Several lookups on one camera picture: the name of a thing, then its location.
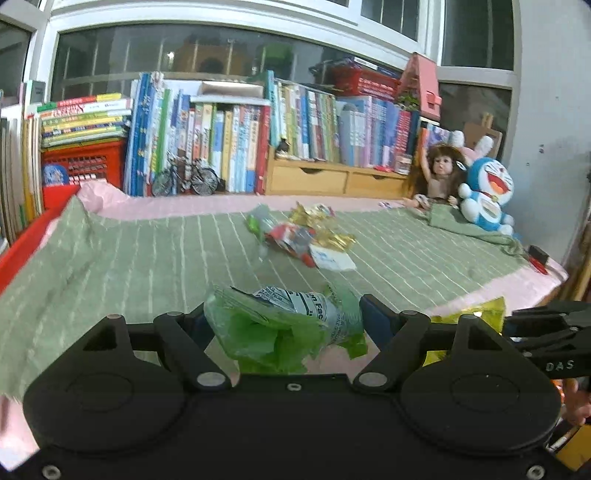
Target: pink bedsheet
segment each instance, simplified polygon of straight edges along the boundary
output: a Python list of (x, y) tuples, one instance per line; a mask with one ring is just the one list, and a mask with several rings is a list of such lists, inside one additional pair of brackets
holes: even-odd
[[(353, 199), (341, 197), (311, 196), (254, 196), (219, 195), (210, 197), (177, 196), (169, 198), (129, 197), (113, 186), (96, 181), (85, 183), (78, 198), (85, 208), (98, 215), (119, 220), (154, 219), (170, 216), (201, 215), (204, 213), (248, 212), (259, 203), (266, 203), (272, 210), (289, 210), (296, 201), (311, 205), (325, 203), (335, 211), (380, 210), (375, 199)], [(40, 248), (51, 236), (59, 219), (47, 228)], [(566, 281), (567, 274), (558, 263), (549, 262), (550, 275), (542, 275), (527, 265), (505, 277), (496, 278), (472, 293), (428, 310), (427, 314), (451, 314), (465, 307), (505, 297), (507, 312), (537, 305), (545, 296)], [(347, 373), (354, 377), (377, 354), (376, 346), (368, 339), (369, 353), (361, 358), (349, 360), (342, 348), (327, 348), (314, 361), (308, 361), (310, 373)], [(32, 454), (37, 445), (22, 415), (22, 407), (4, 399), (0, 411), (0, 449), (10, 448), (22, 452), (23, 459)]]

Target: window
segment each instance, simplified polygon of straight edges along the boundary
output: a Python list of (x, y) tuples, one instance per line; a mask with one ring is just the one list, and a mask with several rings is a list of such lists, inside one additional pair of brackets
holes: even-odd
[(323, 82), (322, 69), (312, 67), (345, 55), (293, 38), (211, 25), (95, 28), (60, 36), (51, 99), (106, 92), (128, 95), (138, 73), (153, 70), (176, 79), (243, 79), (271, 69), (279, 78)]
[(492, 129), (503, 134), (497, 156), (497, 159), (501, 161), (509, 122), (511, 91), (500, 88), (440, 83), (439, 95), (442, 99), (441, 126), (448, 130), (464, 130), (464, 124), (467, 122), (480, 125), (485, 112), (493, 115)]
[(419, 0), (363, 0), (361, 15), (417, 39)]
[(31, 34), (0, 21), (0, 89), (4, 91), (1, 106), (18, 103), (18, 89)]
[(446, 0), (443, 65), (513, 70), (512, 0)]

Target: wooden drawer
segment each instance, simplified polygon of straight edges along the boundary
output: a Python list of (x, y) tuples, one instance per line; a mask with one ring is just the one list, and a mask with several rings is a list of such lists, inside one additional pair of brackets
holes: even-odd
[(404, 179), (351, 172), (347, 183), (347, 196), (376, 199), (399, 199), (405, 196)]
[(345, 171), (275, 166), (269, 193), (342, 195), (346, 181)]

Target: red book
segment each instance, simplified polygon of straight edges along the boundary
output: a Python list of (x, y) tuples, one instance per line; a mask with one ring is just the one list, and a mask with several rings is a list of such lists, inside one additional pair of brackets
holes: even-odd
[(398, 125), (396, 127), (396, 155), (406, 152), (408, 135), (410, 133), (410, 119), (411, 112), (408, 110), (401, 110), (398, 117)]
[(256, 151), (255, 167), (255, 193), (265, 193), (265, 176), (267, 175), (267, 154), (269, 152), (269, 129), (271, 127), (271, 107), (261, 108), (261, 120), (259, 123), (258, 150)]

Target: green striped blanket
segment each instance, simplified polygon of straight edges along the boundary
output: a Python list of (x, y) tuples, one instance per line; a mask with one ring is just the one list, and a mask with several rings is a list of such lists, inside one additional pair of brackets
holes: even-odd
[(22, 398), (104, 315), (122, 313), (136, 323), (189, 312), (203, 301), (208, 283), (321, 291), (335, 281), (395, 310), (425, 310), (522, 264), (497, 245), (430, 227), (404, 209), (337, 216), (343, 231), (357, 237), (350, 250), (357, 271), (307, 268), (274, 250), (259, 260), (242, 213), (126, 222), (88, 213), (72, 198), (48, 244), (0, 297), (0, 393)]

